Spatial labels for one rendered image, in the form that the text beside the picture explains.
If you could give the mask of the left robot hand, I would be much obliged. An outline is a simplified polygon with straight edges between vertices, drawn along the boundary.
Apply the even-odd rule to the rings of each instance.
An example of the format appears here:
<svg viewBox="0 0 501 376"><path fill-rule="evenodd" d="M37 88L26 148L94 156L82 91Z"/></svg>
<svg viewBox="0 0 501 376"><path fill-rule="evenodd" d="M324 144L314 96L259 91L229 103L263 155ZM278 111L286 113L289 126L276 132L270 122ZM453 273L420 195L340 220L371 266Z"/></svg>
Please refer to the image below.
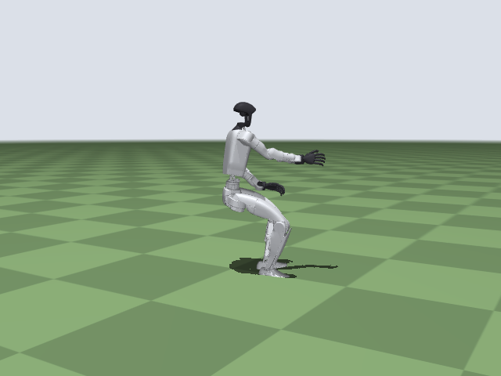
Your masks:
<svg viewBox="0 0 501 376"><path fill-rule="evenodd" d="M282 185L279 185L278 183L266 183L266 182L258 182L258 186L263 186L262 190L268 189L268 190L274 190L280 193L282 196L285 194L285 188Z"/></svg>

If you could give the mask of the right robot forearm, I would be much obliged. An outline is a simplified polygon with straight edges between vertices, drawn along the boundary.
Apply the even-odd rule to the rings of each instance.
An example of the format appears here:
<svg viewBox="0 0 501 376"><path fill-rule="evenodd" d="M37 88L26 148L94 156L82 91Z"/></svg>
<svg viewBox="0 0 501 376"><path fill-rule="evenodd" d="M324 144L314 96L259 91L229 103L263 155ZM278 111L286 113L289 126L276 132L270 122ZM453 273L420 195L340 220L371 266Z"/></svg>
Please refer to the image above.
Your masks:
<svg viewBox="0 0 501 376"><path fill-rule="evenodd" d="M274 148L269 150L269 156L276 159L278 162L288 162L289 164L294 164L295 162L301 162L301 156L295 154L284 153L278 151Z"/></svg>

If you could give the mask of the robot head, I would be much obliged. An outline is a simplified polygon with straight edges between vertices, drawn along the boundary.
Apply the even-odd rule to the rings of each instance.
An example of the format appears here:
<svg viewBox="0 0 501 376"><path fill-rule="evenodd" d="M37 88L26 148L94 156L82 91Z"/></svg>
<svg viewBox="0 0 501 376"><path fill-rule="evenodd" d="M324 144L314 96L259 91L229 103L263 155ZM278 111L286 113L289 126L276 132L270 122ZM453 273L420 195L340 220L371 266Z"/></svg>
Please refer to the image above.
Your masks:
<svg viewBox="0 0 501 376"><path fill-rule="evenodd" d="M237 123L236 127L233 130L242 130L243 127L245 128L245 126L249 127L251 125L252 114L256 111L254 106L246 102L240 102L234 106L233 110L240 113L240 116L245 118L245 122Z"/></svg>

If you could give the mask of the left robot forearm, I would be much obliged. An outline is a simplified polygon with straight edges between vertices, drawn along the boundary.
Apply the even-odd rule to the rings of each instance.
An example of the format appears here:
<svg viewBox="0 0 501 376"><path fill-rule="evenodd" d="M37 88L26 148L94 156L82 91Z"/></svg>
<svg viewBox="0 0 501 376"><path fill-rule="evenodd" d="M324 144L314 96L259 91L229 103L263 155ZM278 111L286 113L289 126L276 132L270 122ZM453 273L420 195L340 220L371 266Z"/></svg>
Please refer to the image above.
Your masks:
<svg viewBox="0 0 501 376"><path fill-rule="evenodd" d="M260 180L258 180L254 175L252 175L250 173L250 170L247 169L246 167L246 170L244 172L244 175L242 178L245 178L256 190L262 190L263 189L263 186L258 186L257 183L258 182L262 182Z"/></svg>

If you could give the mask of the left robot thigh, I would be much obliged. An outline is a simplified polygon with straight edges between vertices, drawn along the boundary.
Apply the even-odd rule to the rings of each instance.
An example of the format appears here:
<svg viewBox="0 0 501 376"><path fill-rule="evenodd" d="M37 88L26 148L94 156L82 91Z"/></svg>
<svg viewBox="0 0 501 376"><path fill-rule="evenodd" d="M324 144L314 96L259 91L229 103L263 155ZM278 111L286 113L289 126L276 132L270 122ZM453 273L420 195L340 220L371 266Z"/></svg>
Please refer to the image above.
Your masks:
<svg viewBox="0 0 501 376"><path fill-rule="evenodd" d="M272 203L272 202L271 202L268 198L266 198L266 197L262 196L261 194L259 194L259 193L255 192L255 191L253 191L253 190L248 190L248 189L244 189L244 188L241 188L241 187L239 187L239 188L240 188L240 190L241 190L241 193L244 193L244 194L248 194L248 195L251 195L251 196L255 196L255 197L261 198L262 200L269 202L272 206L274 206L277 210L279 210L279 209L278 209L278 208L277 208L277 207L276 207L276 206L275 206L275 205L274 205L274 204L273 204L273 203ZM269 221L270 223L273 223L273 220L271 220L271 219L268 219L268 221Z"/></svg>

